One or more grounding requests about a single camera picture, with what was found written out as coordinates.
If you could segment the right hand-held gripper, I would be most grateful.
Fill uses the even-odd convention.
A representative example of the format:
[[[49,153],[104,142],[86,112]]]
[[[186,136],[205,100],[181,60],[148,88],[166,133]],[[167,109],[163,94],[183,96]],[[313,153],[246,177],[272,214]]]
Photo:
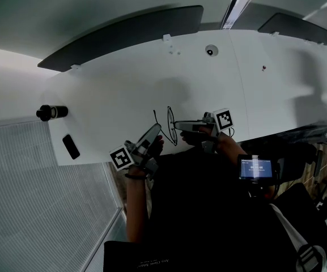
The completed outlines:
[[[174,128],[181,131],[199,131],[199,128],[209,130],[209,136],[202,142],[202,147],[206,153],[214,153],[218,144],[218,137],[228,130],[229,136],[233,128],[233,119],[228,108],[214,112],[205,112],[202,121],[175,121]]]

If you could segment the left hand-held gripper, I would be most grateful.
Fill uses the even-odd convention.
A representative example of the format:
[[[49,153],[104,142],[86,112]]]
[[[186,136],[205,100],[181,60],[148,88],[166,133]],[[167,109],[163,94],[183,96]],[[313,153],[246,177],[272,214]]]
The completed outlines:
[[[116,171],[136,165],[146,172],[148,178],[153,178],[158,170],[158,164],[149,154],[148,149],[155,142],[161,129],[161,125],[156,123],[141,136],[137,143],[125,141],[124,145],[111,151],[109,156]]]

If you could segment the black wire-frame eyeglasses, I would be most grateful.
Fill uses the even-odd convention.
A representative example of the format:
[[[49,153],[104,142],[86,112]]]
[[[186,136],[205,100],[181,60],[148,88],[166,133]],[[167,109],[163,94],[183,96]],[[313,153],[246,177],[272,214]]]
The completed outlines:
[[[175,118],[174,118],[173,110],[170,106],[167,106],[167,125],[168,125],[169,135],[166,135],[162,129],[160,130],[160,133],[166,139],[168,139],[168,141],[171,142],[174,146],[177,146],[178,137],[177,137],[176,129],[174,127],[174,123],[175,123]]]

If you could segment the person's right forearm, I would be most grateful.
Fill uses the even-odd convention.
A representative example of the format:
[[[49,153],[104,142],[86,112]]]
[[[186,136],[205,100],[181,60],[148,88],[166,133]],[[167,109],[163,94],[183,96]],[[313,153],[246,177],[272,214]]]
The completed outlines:
[[[233,138],[225,133],[220,133],[217,137],[216,152],[224,155],[234,165],[237,165],[240,155],[247,154]]]

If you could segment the person's left forearm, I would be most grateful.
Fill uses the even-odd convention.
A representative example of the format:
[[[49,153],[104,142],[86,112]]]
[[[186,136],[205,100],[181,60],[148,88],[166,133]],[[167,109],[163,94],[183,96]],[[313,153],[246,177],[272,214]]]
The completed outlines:
[[[136,165],[131,165],[130,175],[146,176]],[[146,180],[127,178],[126,233],[132,243],[142,243],[148,229],[148,210],[146,199]]]

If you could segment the person's left hand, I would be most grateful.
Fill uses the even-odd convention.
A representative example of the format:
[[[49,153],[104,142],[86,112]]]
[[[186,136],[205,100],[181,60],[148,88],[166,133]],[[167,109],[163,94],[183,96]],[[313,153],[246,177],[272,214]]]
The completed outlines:
[[[150,155],[152,158],[155,159],[157,163],[159,162],[159,158],[163,151],[163,147],[164,147],[163,136],[158,135],[150,147]]]

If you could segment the person's right hand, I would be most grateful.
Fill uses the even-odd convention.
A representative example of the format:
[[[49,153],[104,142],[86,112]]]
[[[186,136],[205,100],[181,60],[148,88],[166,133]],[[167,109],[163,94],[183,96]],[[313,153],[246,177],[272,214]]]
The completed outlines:
[[[203,142],[209,141],[217,143],[217,139],[211,136],[212,129],[201,126],[197,132],[182,131],[182,140],[192,146],[202,146]]]

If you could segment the black smartphone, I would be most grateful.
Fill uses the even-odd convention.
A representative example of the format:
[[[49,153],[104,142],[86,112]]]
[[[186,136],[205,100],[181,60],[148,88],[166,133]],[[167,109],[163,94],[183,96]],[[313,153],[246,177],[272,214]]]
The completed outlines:
[[[80,152],[79,150],[77,149],[72,137],[70,134],[67,134],[65,135],[63,138],[62,138],[62,142],[65,146],[65,148],[67,149],[70,157],[75,160],[77,159],[78,157],[80,157]]]

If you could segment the person's torso in black shirt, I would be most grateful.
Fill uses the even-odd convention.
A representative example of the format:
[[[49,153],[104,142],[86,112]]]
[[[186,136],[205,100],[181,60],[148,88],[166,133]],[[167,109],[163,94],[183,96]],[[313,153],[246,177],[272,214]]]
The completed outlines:
[[[269,201],[222,155],[192,148],[158,164],[147,243],[188,254],[195,272],[322,272],[327,226],[303,184]]]

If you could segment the black cylindrical bottle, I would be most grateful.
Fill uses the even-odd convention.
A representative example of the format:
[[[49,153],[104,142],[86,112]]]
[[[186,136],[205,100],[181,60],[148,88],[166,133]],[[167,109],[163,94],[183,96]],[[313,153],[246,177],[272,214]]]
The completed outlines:
[[[57,118],[64,118],[68,115],[68,108],[66,106],[57,105],[42,105],[37,111],[36,116],[41,121],[50,121]]]

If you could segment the white window blind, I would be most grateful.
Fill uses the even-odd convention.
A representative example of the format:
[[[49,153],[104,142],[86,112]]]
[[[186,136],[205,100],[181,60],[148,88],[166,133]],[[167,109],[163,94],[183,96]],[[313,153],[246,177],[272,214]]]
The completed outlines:
[[[117,212],[103,165],[59,165],[47,124],[0,127],[0,272],[82,272]]]

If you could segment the black plastic sheet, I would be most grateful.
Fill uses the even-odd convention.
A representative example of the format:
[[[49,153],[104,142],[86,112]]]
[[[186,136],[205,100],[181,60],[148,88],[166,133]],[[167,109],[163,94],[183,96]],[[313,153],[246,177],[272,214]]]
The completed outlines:
[[[327,142],[327,122],[311,124],[295,129],[290,136],[290,143]]]

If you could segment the lit-screen device on mount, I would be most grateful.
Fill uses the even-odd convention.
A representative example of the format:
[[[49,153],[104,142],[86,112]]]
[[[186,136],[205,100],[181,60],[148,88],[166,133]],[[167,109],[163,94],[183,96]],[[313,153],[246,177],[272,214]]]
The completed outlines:
[[[281,167],[268,156],[241,154],[237,159],[238,179],[256,184],[281,183]]]

